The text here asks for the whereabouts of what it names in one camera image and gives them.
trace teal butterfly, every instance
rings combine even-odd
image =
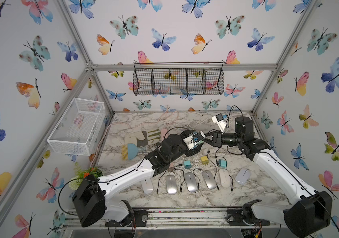
[[[209,102],[201,102],[204,106],[204,109],[205,110],[208,110],[210,107],[213,107],[213,108],[216,108],[216,107],[218,107],[218,102],[219,102],[220,100],[219,99],[217,99],[217,100],[214,100],[214,101],[212,101],[212,100],[209,100]]]
[[[145,100],[143,102],[143,100],[139,101],[139,102],[134,102],[134,104],[138,107],[139,110],[142,110],[144,107],[147,108],[151,108],[151,104],[150,104],[151,100]]]
[[[131,33],[131,35],[138,35],[139,28],[137,25],[135,25],[135,23],[138,22],[137,16],[129,17],[126,19],[126,21],[124,21],[123,16],[122,19],[120,17],[118,18],[123,22],[123,24],[120,21],[114,20],[110,21],[110,25],[115,28],[116,34],[120,36],[121,39],[124,39],[126,37],[126,32],[127,35],[129,35],[129,32]]]

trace hanging wire basket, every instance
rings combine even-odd
[[[221,95],[224,92],[223,62],[171,62],[150,68],[134,64],[135,95]]]

